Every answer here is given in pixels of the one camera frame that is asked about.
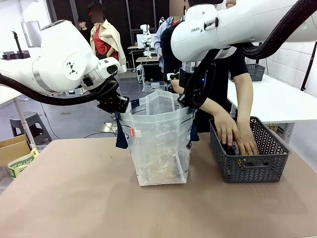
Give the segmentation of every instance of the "black wall panel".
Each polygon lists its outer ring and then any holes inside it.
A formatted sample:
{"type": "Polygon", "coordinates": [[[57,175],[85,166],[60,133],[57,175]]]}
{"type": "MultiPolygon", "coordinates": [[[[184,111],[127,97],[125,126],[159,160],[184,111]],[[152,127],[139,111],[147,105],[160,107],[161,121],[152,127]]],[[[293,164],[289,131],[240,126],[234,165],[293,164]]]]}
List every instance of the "black wall panel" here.
{"type": "Polygon", "coordinates": [[[91,23],[91,16],[89,16],[90,11],[88,10],[88,5],[92,0],[75,0],[76,8],[78,12],[78,17],[86,21],[86,27],[91,30],[94,25],[91,23]]]}
{"type": "Polygon", "coordinates": [[[169,0],[155,0],[155,8],[157,15],[157,28],[159,28],[159,20],[163,16],[165,20],[169,17],[169,0]]]}
{"type": "Polygon", "coordinates": [[[126,58],[129,58],[128,47],[131,46],[130,29],[125,0],[103,0],[107,20],[120,33],[121,44],[126,58]]]}
{"type": "Polygon", "coordinates": [[[140,29],[143,24],[154,28],[153,0],[129,0],[131,28],[140,29]]]}
{"type": "Polygon", "coordinates": [[[73,23],[73,25],[75,25],[69,0],[53,0],[53,4],[57,20],[69,20],[73,23]]]}

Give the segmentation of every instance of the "man in black shirt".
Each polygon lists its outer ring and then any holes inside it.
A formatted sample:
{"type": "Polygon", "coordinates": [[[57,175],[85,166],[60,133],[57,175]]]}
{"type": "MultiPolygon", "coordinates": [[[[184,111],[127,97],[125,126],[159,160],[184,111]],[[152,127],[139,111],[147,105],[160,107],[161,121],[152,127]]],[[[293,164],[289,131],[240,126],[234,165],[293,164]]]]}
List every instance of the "man in black shirt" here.
{"type": "Polygon", "coordinates": [[[82,18],[78,19],[79,26],[81,28],[80,33],[85,37],[86,41],[90,45],[90,30],[86,27],[86,21],[82,18]]]}
{"type": "MultiPolygon", "coordinates": [[[[161,37],[161,47],[164,57],[164,74],[173,73],[181,67],[181,62],[174,56],[170,39],[173,30],[177,26],[167,28],[161,37]]],[[[209,119],[214,117],[220,141],[231,146],[233,141],[239,146],[242,155],[258,154],[257,145],[250,129],[250,113],[253,102],[253,86],[248,73],[244,55],[239,51],[223,59],[216,59],[216,72],[211,92],[198,109],[195,116],[195,126],[198,132],[209,132],[209,119]],[[234,79],[237,88],[239,114],[235,122],[224,109],[227,101],[228,75],[234,79]]],[[[172,80],[172,87],[176,93],[183,93],[184,88],[179,86],[179,80],[172,80]]]]}

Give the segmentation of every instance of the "red tag on bag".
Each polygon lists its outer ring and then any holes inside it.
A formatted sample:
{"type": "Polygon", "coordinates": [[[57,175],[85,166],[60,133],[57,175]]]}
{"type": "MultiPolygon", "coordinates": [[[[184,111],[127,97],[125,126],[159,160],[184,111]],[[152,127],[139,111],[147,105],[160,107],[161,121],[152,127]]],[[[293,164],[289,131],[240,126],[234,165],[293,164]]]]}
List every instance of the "red tag on bag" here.
{"type": "Polygon", "coordinates": [[[132,137],[135,137],[134,128],[130,128],[130,135],[131,135],[132,137]]]}

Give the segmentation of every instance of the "red shirt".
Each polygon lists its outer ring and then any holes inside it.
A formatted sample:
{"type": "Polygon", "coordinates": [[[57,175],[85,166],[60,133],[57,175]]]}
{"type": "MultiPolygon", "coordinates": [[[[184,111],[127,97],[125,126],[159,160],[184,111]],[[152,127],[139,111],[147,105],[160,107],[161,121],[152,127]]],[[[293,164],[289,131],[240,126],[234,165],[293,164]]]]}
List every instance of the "red shirt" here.
{"type": "Polygon", "coordinates": [[[170,26],[174,26],[174,25],[176,25],[178,23],[180,23],[180,21],[172,22],[172,24],[170,26]]]}
{"type": "MultiPolygon", "coordinates": [[[[100,26],[98,27],[97,32],[94,35],[96,53],[105,55],[111,49],[111,45],[107,44],[106,42],[104,42],[102,39],[99,38],[99,31],[100,31],[100,26]]],[[[114,51],[110,57],[113,57],[117,60],[119,59],[118,53],[116,51],[114,51]]]]}

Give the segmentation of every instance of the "white bag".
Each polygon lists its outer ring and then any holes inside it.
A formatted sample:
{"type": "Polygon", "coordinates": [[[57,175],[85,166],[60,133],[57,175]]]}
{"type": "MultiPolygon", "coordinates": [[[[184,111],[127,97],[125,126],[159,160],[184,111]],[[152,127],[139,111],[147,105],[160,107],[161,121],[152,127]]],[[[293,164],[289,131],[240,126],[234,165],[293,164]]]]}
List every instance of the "white bag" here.
{"type": "Polygon", "coordinates": [[[140,186],[186,183],[194,110],[182,108],[178,97],[155,91],[121,114],[140,186]]]}

